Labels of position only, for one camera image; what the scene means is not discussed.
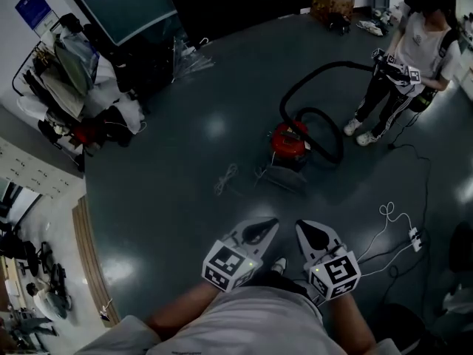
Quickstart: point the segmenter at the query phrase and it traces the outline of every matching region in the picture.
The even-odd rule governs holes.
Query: power strip
[[[414,248],[415,252],[418,252],[422,247],[422,242],[420,238],[417,238],[417,229],[413,228],[409,230],[409,238],[412,243],[412,247]]]

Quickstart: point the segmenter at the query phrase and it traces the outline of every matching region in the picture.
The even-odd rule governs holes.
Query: blue poster
[[[33,30],[51,12],[46,0],[20,0],[15,8]]]

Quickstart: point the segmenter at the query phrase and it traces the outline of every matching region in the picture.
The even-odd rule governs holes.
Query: box of items
[[[355,0],[312,0],[310,14],[325,25],[329,24],[330,13],[340,13],[351,22]]]

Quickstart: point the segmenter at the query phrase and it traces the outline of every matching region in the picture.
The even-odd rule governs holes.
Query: black curtain
[[[298,13],[299,0],[173,0],[191,42],[210,41],[255,24]]]

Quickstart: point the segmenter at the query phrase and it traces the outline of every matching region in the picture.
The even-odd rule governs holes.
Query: black backpack
[[[443,37],[442,44],[440,45],[440,49],[438,51],[442,59],[445,58],[446,52],[448,51],[450,45],[457,40],[458,38],[456,29],[451,29],[446,33],[446,35]],[[440,69],[438,70],[436,76],[437,80],[440,79],[441,71],[442,67],[440,67]],[[412,102],[409,105],[409,109],[416,113],[423,112],[429,107],[435,95],[437,95],[437,92],[438,91],[436,89],[425,87],[421,94],[417,95],[415,98],[412,99]]]

